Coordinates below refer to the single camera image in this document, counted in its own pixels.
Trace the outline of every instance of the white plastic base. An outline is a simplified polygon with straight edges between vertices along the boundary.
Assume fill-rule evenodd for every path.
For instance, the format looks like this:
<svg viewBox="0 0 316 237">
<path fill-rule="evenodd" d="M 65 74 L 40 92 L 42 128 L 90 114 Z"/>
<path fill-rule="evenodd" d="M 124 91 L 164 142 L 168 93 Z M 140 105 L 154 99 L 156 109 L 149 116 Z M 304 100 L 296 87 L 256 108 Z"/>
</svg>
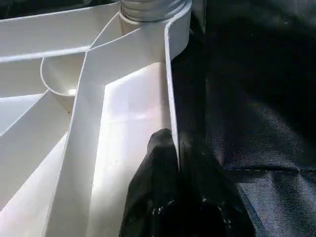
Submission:
<svg viewBox="0 0 316 237">
<path fill-rule="evenodd" d="M 119 8 L 0 21 L 15 29 L 0 36 L 0 237 L 118 236 L 150 135 L 171 128 L 177 146 L 171 60 L 191 1 L 151 24 Z"/>
</svg>

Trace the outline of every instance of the metal pipe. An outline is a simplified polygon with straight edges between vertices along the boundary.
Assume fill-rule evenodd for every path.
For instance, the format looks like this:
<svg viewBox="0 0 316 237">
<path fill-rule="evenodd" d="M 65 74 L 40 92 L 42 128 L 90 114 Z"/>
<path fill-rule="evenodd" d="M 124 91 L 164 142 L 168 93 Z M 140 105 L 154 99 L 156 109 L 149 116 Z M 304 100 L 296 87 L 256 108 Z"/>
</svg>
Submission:
<svg viewBox="0 0 316 237">
<path fill-rule="evenodd" d="M 137 22 L 156 22 L 171 18 L 185 5 L 185 0 L 121 0 L 122 13 Z"/>
</svg>

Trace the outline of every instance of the fabric surface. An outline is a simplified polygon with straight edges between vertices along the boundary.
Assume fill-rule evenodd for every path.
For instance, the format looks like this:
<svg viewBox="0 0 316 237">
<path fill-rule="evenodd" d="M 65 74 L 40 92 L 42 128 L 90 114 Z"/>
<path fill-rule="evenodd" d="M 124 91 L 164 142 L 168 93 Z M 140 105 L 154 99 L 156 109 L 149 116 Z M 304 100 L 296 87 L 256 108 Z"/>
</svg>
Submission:
<svg viewBox="0 0 316 237">
<path fill-rule="evenodd" d="M 205 134 L 257 236 L 316 236 L 315 6 L 208 0 L 204 45 L 190 39 L 180 55 L 198 47 L 182 70 L 199 70 L 201 55 L 204 68 L 182 75 L 174 60 L 179 129 Z"/>
</svg>

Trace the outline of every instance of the plastic compartment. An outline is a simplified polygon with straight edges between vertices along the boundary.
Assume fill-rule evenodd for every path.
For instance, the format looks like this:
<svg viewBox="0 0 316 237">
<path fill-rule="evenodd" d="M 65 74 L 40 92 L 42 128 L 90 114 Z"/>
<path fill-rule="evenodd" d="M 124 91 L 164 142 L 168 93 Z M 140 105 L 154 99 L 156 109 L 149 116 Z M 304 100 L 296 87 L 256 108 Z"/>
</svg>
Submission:
<svg viewBox="0 0 316 237">
<path fill-rule="evenodd" d="M 85 53 L 74 53 L 43 58 L 40 76 L 44 85 L 61 96 L 74 96 Z"/>
<path fill-rule="evenodd" d="M 103 14 L 111 17 L 94 38 L 78 43 L 67 32 L 69 44 L 44 40 L 36 48 L 35 40 L 25 46 L 18 40 L 11 45 L 16 44 L 17 55 L 0 50 L 0 62 L 6 61 L 0 69 L 34 58 L 29 62 L 36 77 L 25 82 L 35 80 L 39 87 L 37 101 L 0 137 L 7 153 L 1 162 L 8 164 L 0 170 L 0 185 L 6 188 L 0 195 L 0 236 L 117 236 L 127 187 L 151 134 L 171 128 L 177 146 L 170 62 L 188 42 L 191 1 L 172 19 L 152 24 L 125 19 L 117 3 L 107 7 L 102 6 Z M 79 17 L 85 12 L 94 19 L 100 8 L 67 13 Z M 71 21 L 66 15 L 37 17 L 49 29 L 55 22 Z M 23 23 L 28 17 L 19 20 L 34 30 Z"/>
</svg>

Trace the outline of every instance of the dark fabric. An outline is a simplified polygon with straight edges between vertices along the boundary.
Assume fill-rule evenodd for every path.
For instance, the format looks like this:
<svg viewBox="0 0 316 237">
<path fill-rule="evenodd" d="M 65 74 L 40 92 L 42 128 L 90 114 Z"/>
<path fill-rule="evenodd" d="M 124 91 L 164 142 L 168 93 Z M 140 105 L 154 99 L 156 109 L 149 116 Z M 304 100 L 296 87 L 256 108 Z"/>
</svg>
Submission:
<svg viewBox="0 0 316 237">
<path fill-rule="evenodd" d="M 0 19 L 70 10 L 116 0 L 0 0 Z"/>
<path fill-rule="evenodd" d="M 200 133 L 204 121 L 201 133 L 238 185 L 257 236 L 316 236 L 315 6 L 208 0 L 205 44 L 194 34 L 189 43 L 204 53 L 206 76 L 173 72 L 185 78 L 174 83 L 179 129 Z M 197 81 L 204 102 L 185 107 L 179 101 L 199 93 L 190 87 Z"/>
</svg>

